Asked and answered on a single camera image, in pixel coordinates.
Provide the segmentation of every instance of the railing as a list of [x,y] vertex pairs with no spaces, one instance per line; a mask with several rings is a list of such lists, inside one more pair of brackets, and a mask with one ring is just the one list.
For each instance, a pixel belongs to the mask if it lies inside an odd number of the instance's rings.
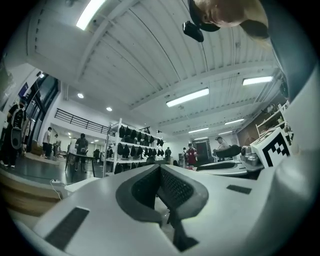
[[108,134],[108,127],[95,122],[91,122],[74,114],[70,114],[59,108],[57,108],[54,118],[97,133]]

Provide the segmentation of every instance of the gray floor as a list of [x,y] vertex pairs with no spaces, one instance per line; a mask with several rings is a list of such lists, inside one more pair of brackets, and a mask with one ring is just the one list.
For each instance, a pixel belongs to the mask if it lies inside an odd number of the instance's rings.
[[[15,168],[1,166],[2,169],[11,174],[42,184],[50,184],[50,180],[59,180],[64,184],[71,184],[94,176],[91,162],[85,164],[86,173],[81,172],[80,168],[77,172],[71,171],[69,166],[65,172],[65,167],[66,163],[63,161],[59,165],[54,165],[25,157],[16,160]],[[99,163],[95,163],[94,172],[97,178],[102,178],[103,167]]]

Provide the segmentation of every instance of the ceiling light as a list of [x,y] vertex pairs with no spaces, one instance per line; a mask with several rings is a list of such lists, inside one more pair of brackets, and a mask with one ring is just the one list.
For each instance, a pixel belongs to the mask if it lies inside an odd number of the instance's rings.
[[231,122],[226,122],[224,125],[230,125],[230,124],[233,124],[233,123],[241,122],[241,121],[243,121],[243,120],[245,120],[245,119],[244,119],[244,118],[241,118],[241,119],[239,119],[239,120],[235,120],[235,121],[231,121]]
[[166,103],[166,105],[170,108],[170,107],[173,107],[175,105],[178,105],[178,104],[181,104],[181,103],[184,103],[184,102],[187,102],[187,101],[191,101],[193,99],[196,99],[196,98],[208,95],[208,94],[209,94],[209,89],[205,88],[205,89],[193,92],[191,94],[188,94],[186,96],[183,96],[183,97],[168,101]]
[[203,128],[203,129],[199,129],[199,130],[192,130],[192,131],[189,131],[189,133],[192,134],[192,133],[201,132],[201,131],[208,130],[208,129],[209,129],[209,127]]
[[272,76],[247,78],[247,79],[243,80],[242,85],[243,86],[248,86],[248,85],[259,84],[259,83],[267,83],[267,82],[271,82],[272,79],[273,79]]
[[231,131],[226,131],[226,132],[221,132],[221,133],[219,133],[218,135],[222,135],[222,134],[229,134],[229,133],[232,133],[233,131],[231,130]]
[[85,30],[89,22],[106,0],[91,0],[81,14],[76,26]]
[[195,141],[198,141],[198,140],[204,140],[204,139],[208,139],[208,137],[195,138],[194,140],[195,140]]

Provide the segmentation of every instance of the white shelving rack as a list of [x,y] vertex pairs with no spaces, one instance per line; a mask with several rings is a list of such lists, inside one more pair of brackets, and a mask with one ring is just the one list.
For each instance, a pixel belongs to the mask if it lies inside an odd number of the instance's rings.
[[[132,130],[132,131],[136,130],[137,135],[139,133],[141,133],[142,134],[141,141],[143,141],[145,135],[147,135],[148,136],[148,141],[150,141],[150,138],[152,136],[154,138],[154,142],[152,142],[150,144],[151,146],[145,146],[145,145],[140,145],[140,144],[132,144],[132,143],[123,142],[123,141],[121,141],[122,138],[119,137],[119,130],[120,130],[121,126],[123,126],[124,128],[129,127],[130,130]],[[110,131],[111,132],[112,131],[115,132],[115,147],[113,148],[114,157],[113,158],[105,158],[103,165],[104,166],[106,165],[105,162],[112,162],[113,163],[112,173],[115,173],[115,169],[116,169],[117,163],[119,163],[119,164],[133,164],[133,163],[138,164],[138,163],[145,163],[147,161],[147,157],[144,157],[144,159],[132,159],[129,156],[129,159],[122,159],[121,158],[122,156],[117,153],[118,152],[118,144],[119,143],[122,144],[123,147],[125,147],[127,145],[129,147],[130,151],[131,151],[133,146],[136,148],[136,150],[138,150],[138,148],[141,147],[143,149],[142,156],[144,155],[145,148],[147,148],[148,150],[149,149],[152,149],[152,150],[155,149],[157,151],[158,150],[163,150],[163,148],[160,145],[157,146],[157,140],[158,139],[162,140],[163,139],[162,136],[158,137],[158,136],[155,136],[153,134],[149,134],[149,133],[137,130],[134,127],[132,127],[132,126],[130,126],[128,124],[124,124],[123,121],[122,121],[122,118],[120,118],[119,123],[116,123],[116,124],[114,124],[113,126],[110,127]],[[108,140],[106,140],[106,144],[104,146],[105,149],[107,149],[107,147],[108,147],[107,143],[108,143]],[[156,160],[162,160],[162,159],[163,159],[163,156],[156,156]]]
[[[276,128],[280,127],[280,128],[284,128],[288,125],[285,116],[284,116],[284,112],[286,111],[286,109],[289,106],[289,101],[287,101],[283,106],[281,106],[280,104],[278,105],[278,110],[276,112],[274,112],[273,115],[271,115],[268,119],[264,120],[261,124],[259,125],[255,125],[256,130],[259,134],[259,138],[261,136],[263,136],[264,134],[275,130]],[[270,123],[277,121],[278,119],[282,118],[282,122],[280,122],[279,124],[270,127],[269,129],[266,130],[266,127],[268,127],[268,125],[270,125]]]

